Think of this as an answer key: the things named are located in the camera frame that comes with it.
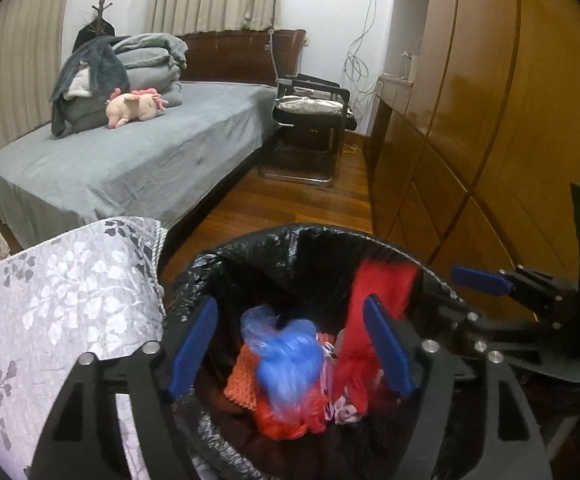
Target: floral pillow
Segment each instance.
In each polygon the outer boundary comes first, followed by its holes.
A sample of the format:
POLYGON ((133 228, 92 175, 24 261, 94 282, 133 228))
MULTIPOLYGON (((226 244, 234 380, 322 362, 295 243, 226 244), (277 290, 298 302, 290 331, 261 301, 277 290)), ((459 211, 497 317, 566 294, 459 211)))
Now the floral pillow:
POLYGON ((156 220, 113 218, 0 262, 0 465, 13 480, 81 353, 121 357, 161 339, 165 235, 156 220))

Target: gray bed sheet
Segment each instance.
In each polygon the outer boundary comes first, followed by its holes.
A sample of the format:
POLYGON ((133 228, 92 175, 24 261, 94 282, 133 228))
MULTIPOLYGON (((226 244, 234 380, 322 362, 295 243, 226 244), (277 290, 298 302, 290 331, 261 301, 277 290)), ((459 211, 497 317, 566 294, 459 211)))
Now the gray bed sheet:
POLYGON ((50 124, 0 150, 0 218, 23 248, 113 216, 170 228, 275 129, 276 89, 183 83, 145 123, 62 139, 50 124))

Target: trash can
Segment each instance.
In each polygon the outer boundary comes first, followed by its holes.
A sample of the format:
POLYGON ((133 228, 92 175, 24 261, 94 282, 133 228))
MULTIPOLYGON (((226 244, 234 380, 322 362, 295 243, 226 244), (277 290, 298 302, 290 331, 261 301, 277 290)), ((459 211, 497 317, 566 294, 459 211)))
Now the trash can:
MULTIPOLYGON (((219 321, 193 393, 174 405, 177 426, 193 452, 222 478, 389 478, 407 439, 409 415, 365 416, 331 425, 321 434, 272 441, 260 435, 249 412, 223 395, 243 343, 240 317, 266 304, 281 320, 307 318, 336 335, 346 322, 355 272, 363 259, 416 262, 388 242, 361 232, 318 224, 292 224, 245 235, 197 256, 176 280, 176 298, 164 322, 164 339, 191 315, 199 299, 217 300, 219 321)), ((419 262, 416 288, 454 292, 419 262)))

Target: chair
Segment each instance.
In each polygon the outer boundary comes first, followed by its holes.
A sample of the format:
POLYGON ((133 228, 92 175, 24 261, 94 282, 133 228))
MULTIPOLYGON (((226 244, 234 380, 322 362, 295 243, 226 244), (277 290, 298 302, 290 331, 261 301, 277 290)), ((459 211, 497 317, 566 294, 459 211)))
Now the chair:
POLYGON ((350 91, 333 81, 306 74, 286 75, 278 39, 270 30, 269 49, 275 69, 277 95, 272 118, 282 126, 282 137, 265 155, 259 167, 264 178, 330 186, 337 177, 346 129, 356 129, 349 113, 350 91), (292 133, 300 130, 320 149, 292 145, 292 133))

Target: bed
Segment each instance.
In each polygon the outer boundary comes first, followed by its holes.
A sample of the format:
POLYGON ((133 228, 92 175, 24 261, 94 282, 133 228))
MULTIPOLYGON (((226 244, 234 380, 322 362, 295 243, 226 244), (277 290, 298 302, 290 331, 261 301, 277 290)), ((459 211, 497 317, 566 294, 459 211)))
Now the bed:
POLYGON ((0 150, 0 218, 23 248, 113 216, 173 227, 276 129, 276 89, 180 82, 145 123, 62 139, 46 124, 0 150))

